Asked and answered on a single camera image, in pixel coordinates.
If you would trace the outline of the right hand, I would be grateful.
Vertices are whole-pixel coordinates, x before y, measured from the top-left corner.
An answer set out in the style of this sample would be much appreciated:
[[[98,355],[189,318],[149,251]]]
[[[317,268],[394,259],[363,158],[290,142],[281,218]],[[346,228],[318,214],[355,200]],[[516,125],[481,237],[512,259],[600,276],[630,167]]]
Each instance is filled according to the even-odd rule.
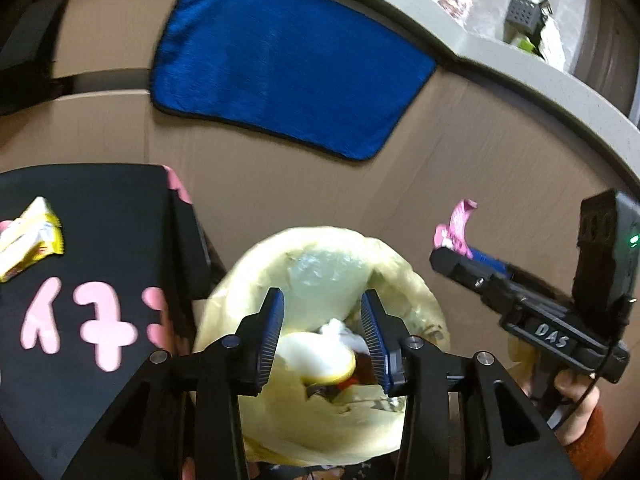
[[[563,446],[575,443],[585,433],[588,422],[600,400],[600,390],[589,376],[574,370],[562,370],[554,380],[555,389],[575,404],[575,409],[555,435]]]

